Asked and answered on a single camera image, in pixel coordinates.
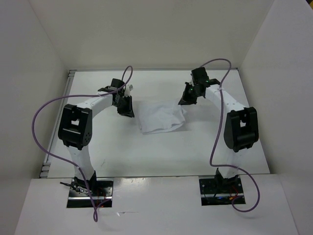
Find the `white skirt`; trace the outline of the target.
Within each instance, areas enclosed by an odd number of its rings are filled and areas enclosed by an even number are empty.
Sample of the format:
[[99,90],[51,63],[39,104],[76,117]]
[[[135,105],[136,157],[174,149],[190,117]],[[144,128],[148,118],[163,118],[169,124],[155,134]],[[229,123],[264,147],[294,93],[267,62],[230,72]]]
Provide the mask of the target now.
[[176,99],[162,102],[138,103],[135,116],[142,134],[173,132],[185,123],[187,111]]

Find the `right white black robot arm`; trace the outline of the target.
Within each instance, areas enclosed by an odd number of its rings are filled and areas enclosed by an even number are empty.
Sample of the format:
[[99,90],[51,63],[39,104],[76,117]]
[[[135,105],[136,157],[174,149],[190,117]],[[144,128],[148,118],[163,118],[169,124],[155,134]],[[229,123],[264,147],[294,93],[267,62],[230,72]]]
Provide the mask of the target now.
[[185,84],[179,104],[193,105],[203,97],[221,111],[218,142],[224,148],[224,160],[216,165],[212,191],[215,194],[226,193],[238,182],[243,157],[259,139],[257,111],[233,98],[221,87],[220,81],[210,79],[204,67],[192,70],[191,77],[191,82]]

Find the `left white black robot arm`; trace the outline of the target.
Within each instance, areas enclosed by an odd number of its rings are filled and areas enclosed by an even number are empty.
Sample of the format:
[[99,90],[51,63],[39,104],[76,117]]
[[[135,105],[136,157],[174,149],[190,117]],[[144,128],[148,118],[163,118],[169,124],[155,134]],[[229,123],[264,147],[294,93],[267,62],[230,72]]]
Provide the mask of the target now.
[[93,118],[104,109],[114,106],[119,115],[134,118],[132,85],[113,79],[109,86],[100,88],[98,94],[79,104],[64,106],[58,130],[58,138],[67,147],[71,161],[74,163],[75,190],[85,195],[93,195],[99,190],[96,171],[89,154],[89,143],[92,138]]

